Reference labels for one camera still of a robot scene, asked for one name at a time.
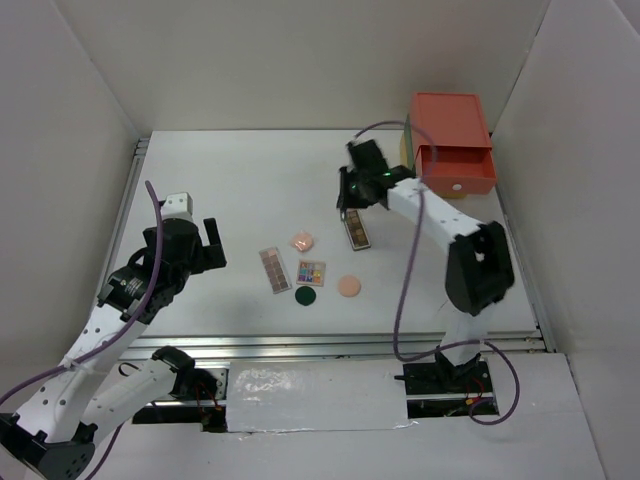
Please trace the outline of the brown eyeshadow palette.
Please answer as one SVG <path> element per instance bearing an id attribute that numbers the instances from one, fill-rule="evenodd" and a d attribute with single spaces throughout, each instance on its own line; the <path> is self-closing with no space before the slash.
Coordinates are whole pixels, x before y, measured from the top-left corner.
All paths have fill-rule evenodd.
<path id="1" fill-rule="evenodd" d="M 343 224 L 353 251 L 366 250 L 371 247 L 366 228 L 358 210 L 347 210 Z"/>

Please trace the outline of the colourful square eyeshadow palette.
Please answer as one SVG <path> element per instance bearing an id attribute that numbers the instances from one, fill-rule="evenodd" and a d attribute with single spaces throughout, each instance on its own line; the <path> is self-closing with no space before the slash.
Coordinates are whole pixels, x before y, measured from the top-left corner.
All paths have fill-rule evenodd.
<path id="1" fill-rule="evenodd" d="M 326 276 L 326 263 L 302 259 L 298 262 L 296 284 L 310 287 L 323 287 Z"/>

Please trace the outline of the red top drawer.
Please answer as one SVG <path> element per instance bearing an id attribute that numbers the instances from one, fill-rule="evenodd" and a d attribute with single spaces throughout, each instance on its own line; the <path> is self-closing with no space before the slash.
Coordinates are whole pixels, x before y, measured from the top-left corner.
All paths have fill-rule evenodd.
<path id="1" fill-rule="evenodd" d="M 412 96 L 408 120 L 430 135 L 409 138 L 409 165 L 442 197 L 487 195 L 497 182 L 492 143 L 480 98 L 467 93 L 419 92 Z"/>

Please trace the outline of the pink eyeshadow palette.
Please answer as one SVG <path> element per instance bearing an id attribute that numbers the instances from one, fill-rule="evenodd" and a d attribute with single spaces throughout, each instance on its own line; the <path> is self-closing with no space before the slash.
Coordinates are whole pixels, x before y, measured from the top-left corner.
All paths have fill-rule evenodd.
<path id="1" fill-rule="evenodd" d="M 267 275 L 273 294 L 279 294 L 292 288 L 281 253 L 277 247 L 269 247 L 259 252 L 261 263 Z"/>

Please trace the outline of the green drawer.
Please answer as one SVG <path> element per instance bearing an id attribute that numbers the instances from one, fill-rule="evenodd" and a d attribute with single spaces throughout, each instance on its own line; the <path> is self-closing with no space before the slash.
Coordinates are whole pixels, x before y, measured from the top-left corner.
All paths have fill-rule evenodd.
<path id="1" fill-rule="evenodd" d="M 410 116 L 407 115 L 404 124 L 404 131 L 402 135 L 402 149 L 401 156 L 403 165 L 406 166 L 412 173 L 416 172 L 414 153 L 413 153 L 413 141 L 412 141 L 413 129 L 411 126 Z"/>

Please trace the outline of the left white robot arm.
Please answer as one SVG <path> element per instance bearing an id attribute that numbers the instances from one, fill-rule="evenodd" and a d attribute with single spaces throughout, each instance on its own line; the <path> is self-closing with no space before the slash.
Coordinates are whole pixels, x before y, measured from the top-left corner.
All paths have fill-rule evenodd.
<path id="1" fill-rule="evenodd" d="M 1 445 L 43 479 L 76 479 L 96 447 L 147 403 L 213 399 L 220 386 L 184 351 L 163 346 L 116 385 L 101 384 L 121 355 L 187 280 L 223 268 L 217 222 L 203 228 L 165 219 L 143 232 L 145 247 L 115 270 L 98 294 L 89 321 L 67 356 L 40 380 L 39 389 L 14 413 L 1 416 Z"/>

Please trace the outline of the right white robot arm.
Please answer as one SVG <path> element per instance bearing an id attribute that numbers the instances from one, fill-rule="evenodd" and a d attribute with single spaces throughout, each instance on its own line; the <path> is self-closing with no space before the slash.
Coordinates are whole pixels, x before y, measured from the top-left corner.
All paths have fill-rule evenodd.
<path id="1" fill-rule="evenodd" d="M 339 170 L 336 207 L 342 215 L 380 204 L 415 225 L 405 277 L 392 333 L 395 357 L 417 362 L 421 355 L 401 353 L 399 333 L 420 239 L 429 236 L 446 256 L 444 289 L 458 317 L 432 352 L 433 381 L 446 391 L 457 391 L 476 373 L 481 341 L 491 310 L 515 283 L 504 227 L 470 217 L 435 194 L 410 169 L 388 165 L 373 140 L 351 141 L 350 164 Z"/>

